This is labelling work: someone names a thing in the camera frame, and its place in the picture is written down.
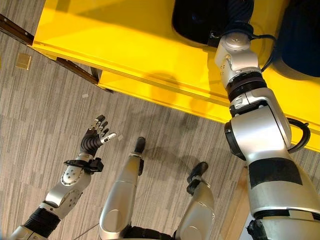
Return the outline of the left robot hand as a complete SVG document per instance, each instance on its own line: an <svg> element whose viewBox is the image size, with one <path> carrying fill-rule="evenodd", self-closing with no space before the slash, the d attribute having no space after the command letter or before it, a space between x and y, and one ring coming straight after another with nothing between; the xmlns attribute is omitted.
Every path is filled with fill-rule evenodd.
<svg viewBox="0 0 320 240"><path fill-rule="evenodd" d="M93 120L81 140L80 153L94 157L102 145L117 136L115 132L109 133L107 125L108 121L102 114Z"/></svg>

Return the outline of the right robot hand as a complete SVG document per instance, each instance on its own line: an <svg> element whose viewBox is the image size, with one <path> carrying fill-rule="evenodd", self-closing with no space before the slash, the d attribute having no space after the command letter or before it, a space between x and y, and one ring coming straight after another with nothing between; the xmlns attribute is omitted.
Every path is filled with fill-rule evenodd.
<svg viewBox="0 0 320 240"><path fill-rule="evenodd" d="M254 0L228 0L227 10L227 26L235 24L250 24L254 11Z"/></svg>

